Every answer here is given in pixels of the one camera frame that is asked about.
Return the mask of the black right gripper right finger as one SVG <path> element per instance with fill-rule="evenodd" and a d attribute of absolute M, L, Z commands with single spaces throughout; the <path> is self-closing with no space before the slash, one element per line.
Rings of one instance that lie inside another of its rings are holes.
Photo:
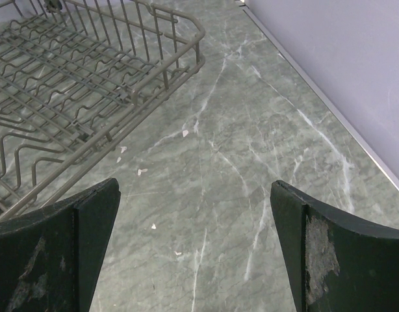
<path fill-rule="evenodd" d="M 399 311 L 399 229 L 282 180 L 270 204 L 297 311 Z"/>

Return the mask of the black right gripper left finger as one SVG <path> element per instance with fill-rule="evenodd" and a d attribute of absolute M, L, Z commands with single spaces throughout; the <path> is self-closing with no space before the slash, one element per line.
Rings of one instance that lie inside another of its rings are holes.
<path fill-rule="evenodd" d="M 0 311 L 88 311 L 119 204 L 110 178 L 0 222 Z"/>

